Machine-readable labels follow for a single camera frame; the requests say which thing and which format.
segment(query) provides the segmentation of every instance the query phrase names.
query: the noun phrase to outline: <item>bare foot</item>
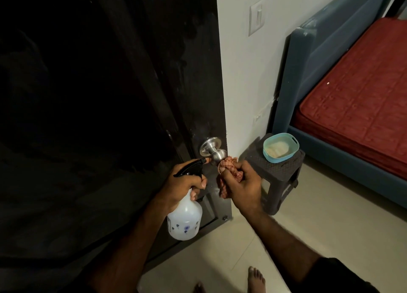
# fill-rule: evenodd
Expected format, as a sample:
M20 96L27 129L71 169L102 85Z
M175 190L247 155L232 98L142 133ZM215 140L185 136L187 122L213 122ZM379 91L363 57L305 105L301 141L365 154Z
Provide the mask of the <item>bare foot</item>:
M261 272L249 267L249 275L247 276L247 293L266 293L266 280Z
M198 282L194 288L194 293L206 293L202 282Z

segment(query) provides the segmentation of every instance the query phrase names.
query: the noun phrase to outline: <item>red mattress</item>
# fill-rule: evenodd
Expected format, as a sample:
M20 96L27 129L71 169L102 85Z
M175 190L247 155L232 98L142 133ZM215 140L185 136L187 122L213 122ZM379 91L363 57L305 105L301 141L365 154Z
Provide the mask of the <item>red mattress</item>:
M376 21L303 100L293 126L407 180L407 21Z

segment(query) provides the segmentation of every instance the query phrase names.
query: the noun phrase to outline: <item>plastic stool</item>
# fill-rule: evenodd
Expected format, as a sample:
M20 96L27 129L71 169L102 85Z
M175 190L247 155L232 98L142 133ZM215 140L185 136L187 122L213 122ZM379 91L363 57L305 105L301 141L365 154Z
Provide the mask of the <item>plastic stool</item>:
M267 196L262 196L262 204L266 213L275 215L287 195L298 186L305 153L300 149L283 162L270 163L263 155L263 142L271 136L271 133L266 134L255 146L250 147L245 159L260 177L270 183Z

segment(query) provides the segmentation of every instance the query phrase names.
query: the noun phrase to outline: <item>grey upholstered headboard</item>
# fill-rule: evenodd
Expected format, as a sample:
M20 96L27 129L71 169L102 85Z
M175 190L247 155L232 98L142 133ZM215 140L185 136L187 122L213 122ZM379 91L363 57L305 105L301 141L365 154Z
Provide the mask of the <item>grey upholstered headboard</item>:
M384 0L333 0L290 38L273 133L287 132L295 106L373 23Z

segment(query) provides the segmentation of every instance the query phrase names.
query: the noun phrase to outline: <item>bed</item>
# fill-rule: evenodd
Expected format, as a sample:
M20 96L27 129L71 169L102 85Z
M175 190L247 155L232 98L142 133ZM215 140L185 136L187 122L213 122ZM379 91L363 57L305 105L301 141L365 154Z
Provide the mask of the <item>bed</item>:
M407 208L407 21L334 0L291 34L273 133Z

